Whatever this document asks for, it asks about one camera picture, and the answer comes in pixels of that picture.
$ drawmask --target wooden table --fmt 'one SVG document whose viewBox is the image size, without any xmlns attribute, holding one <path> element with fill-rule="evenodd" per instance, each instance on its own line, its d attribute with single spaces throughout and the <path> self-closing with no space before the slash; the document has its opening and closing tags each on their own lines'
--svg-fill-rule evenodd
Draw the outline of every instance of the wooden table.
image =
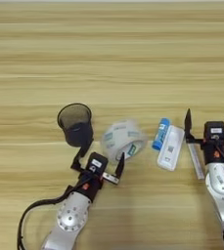
<svg viewBox="0 0 224 250">
<path fill-rule="evenodd" d="M 224 120 L 224 3 L 0 4 L 0 249 L 16 248 L 29 203 L 77 180 L 77 148 L 56 122 L 73 102 L 93 111 L 90 151 L 123 118 L 149 136 L 120 185 L 105 183 L 76 249 L 224 249 L 187 146 L 173 173 L 151 149 L 163 116 L 182 127 L 190 107 L 196 136 L 205 121 Z M 30 213 L 27 250 L 40 249 L 57 208 Z"/>
</svg>

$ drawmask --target wood grain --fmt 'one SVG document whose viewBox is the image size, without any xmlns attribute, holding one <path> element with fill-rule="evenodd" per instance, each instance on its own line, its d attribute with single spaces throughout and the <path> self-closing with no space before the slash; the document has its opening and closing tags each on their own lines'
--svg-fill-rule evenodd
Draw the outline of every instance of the wood grain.
<svg viewBox="0 0 224 250">
<path fill-rule="evenodd" d="M 76 249 L 224 249 L 187 147 L 173 173 L 151 150 L 163 116 L 182 127 L 190 107 L 197 136 L 206 120 L 224 120 L 224 3 L 0 4 L 0 249 L 15 249 L 29 203 L 77 180 L 77 149 L 56 122 L 73 102 L 93 111 L 92 150 L 127 117 L 149 136 L 119 187 L 99 193 Z M 30 213 L 27 249 L 40 249 L 55 212 Z"/>
</svg>

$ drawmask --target black cup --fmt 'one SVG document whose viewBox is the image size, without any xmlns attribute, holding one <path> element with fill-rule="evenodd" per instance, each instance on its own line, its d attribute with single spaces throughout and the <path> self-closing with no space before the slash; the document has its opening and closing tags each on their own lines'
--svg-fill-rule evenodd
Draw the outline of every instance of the black cup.
<svg viewBox="0 0 224 250">
<path fill-rule="evenodd" d="M 90 146 L 93 141 L 92 112 L 85 104 L 69 104 L 58 114 L 58 124 L 70 146 Z"/>
</svg>

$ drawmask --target black cable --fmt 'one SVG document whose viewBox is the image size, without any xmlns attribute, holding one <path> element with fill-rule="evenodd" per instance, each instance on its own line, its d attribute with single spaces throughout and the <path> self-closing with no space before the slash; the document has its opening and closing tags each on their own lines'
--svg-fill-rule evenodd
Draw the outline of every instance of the black cable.
<svg viewBox="0 0 224 250">
<path fill-rule="evenodd" d="M 68 186 L 64 194 L 62 194 L 60 197 L 54 198 L 54 199 L 42 199 L 35 201 L 34 203 L 30 204 L 23 212 L 22 217 L 19 222 L 18 226 L 18 238 L 17 238 L 17 249 L 18 250 L 25 250 L 25 247 L 23 245 L 22 239 L 22 224 L 24 221 L 24 218 L 26 214 L 33 208 L 43 206 L 43 205 L 56 205 L 58 203 L 61 203 L 63 200 L 67 199 L 71 192 L 76 191 L 77 189 L 81 188 L 83 185 L 91 181 L 93 176 L 89 176 L 86 180 L 84 180 L 82 183 L 77 184 L 75 187 Z"/>
<path fill-rule="evenodd" d="M 215 147 L 220 152 L 221 156 L 224 158 L 224 152 L 221 150 L 221 148 L 218 145 L 215 145 Z"/>
</svg>

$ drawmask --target roll of tape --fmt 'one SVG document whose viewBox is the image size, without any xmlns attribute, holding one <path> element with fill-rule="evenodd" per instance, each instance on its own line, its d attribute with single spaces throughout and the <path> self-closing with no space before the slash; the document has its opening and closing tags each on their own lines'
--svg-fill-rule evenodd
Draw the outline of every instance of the roll of tape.
<svg viewBox="0 0 224 250">
<path fill-rule="evenodd" d="M 114 123 L 103 135 L 101 145 L 109 161 L 119 161 L 124 153 L 128 159 L 141 151 L 147 143 L 147 136 L 138 128 L 135 120 Z"/>
</svg>

